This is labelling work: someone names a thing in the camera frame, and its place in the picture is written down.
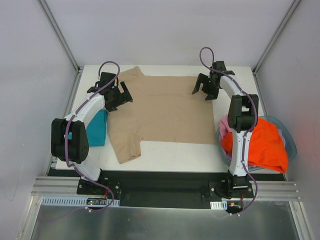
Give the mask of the beige t shirt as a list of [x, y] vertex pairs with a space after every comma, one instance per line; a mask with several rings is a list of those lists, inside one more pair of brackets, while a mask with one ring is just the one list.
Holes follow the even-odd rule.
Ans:
[[108, 113], [107, 132], [120, 164], [141, 156], [141, 141], [216, 144], [213, 103], [193, 94], [195, 76], [119, 74], [133, 98]]

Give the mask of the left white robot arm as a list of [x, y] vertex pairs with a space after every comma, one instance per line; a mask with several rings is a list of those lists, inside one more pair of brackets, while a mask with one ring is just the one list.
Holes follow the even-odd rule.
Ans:
[[133, 102], [125, 82], [119, 82], [117, 74], [101, 72], [98, 76], [99, 80], [87, 90], [74, 112], [52, 121], [50, 140], [51, 155], [73, 167], [82, 179], [90, 179], [88, 188], [96, 195], [105, 191], [106, 183], [99, 178], [101, 169], [89, 156], [87, 128], [99, 112], [107, 116], [119, 106]]

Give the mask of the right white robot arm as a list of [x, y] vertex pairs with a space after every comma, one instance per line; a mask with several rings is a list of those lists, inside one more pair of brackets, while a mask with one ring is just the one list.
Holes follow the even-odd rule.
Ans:
[[245, 92], [235, 73], [227, 70], [223, 61], [213, 62], [209, 74], [200, 73], [192, 93], [202, 90], [206, 100], [216, 100], [219, 90], [230, 98], [227, 123], [232, 132], [232, 154], [229, 172], [236, 177], [248, 174], [249, 145], [254, 127], [258, 123], [259, 97]]

